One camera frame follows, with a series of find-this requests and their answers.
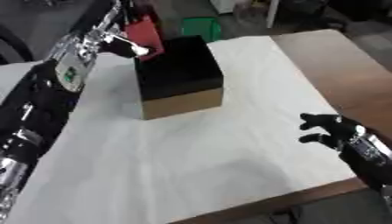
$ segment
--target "table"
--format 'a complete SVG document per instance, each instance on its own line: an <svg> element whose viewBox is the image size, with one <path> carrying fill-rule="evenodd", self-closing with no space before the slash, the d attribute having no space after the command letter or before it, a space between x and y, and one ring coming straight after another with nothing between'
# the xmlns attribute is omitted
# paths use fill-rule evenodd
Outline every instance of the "table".
<svg viewBox="0 0 392 224"><path fill-rule="evenodd" d="M72 121L31 176L9 223L220 223L364 187L335 152L297 142L299 113L334 110L293 59L293 36L275 41L211 44L226 79L223 107L148 122L131 119L127 110L138 104L133 64L102 55ZM30 66L0 67L2 97Z"/></svg>
<svg viewBox="0 0 392 224"><path fill-rule="evenodd" d="M272 38L337 111L392 137L392 75L383 66L334 30ZM365 187L357 178L350 178L175 223L222 223Z"/></svg>

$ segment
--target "green label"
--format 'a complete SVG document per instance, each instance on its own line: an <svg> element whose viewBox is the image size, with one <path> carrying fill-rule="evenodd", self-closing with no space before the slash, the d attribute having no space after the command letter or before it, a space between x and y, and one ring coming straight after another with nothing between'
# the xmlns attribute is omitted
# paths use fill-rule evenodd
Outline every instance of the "green label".
<svg viewBox="0 0 392 224"><path fill-rule="evenodd" d="M74 82L74 78L76 77L76 69L73 67L69 67L68 70L66 70L66 73L64 74L64 79L68 82Z"/></svg>

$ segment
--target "green container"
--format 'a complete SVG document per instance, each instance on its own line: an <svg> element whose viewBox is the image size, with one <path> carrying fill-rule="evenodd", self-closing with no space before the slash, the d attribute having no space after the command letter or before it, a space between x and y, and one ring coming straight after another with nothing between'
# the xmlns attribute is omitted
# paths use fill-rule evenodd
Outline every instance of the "green container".
<svg viewBox="0 0 392 224"><path fill-rule="evenodd" d="M221 39L221 26L214 17L188 17L181 25L183 36L200 35L206 43Z"/></svg>

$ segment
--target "chair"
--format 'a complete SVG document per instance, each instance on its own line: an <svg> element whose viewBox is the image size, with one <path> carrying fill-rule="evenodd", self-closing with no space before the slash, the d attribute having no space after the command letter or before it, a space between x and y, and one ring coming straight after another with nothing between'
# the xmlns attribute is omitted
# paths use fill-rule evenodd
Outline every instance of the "chair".
<svg viewBox="0 0 392 224"><path fill-rule="evenodd" d="M32 52L25 42L18 38L12 31L0 24L0 40L13 48L24 61L34 61ZM6 65L9 61L0 53L0 65Z"/></svg>
<svg viewBox="0 0 392 224"><path fill-rule="evenodd" d="M326 17L329 0L284 0L282 6L301 17L302 22L295 32L316 29L335 29L345 32L347 22L334 17Z"/></svg>

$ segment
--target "wooden table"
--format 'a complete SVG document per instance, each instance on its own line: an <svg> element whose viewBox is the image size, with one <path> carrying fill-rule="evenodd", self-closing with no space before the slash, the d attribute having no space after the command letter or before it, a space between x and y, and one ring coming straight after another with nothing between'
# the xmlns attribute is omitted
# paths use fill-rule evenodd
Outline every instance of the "wooden table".
<svg viewBox="0 0 392 224"><path fill-rule="evenodd" d="M336 110L392 137L392 74L383 66L336 31L301 32L273 39ZM365 187L351 178L173 224L222 223Z"/></svg>

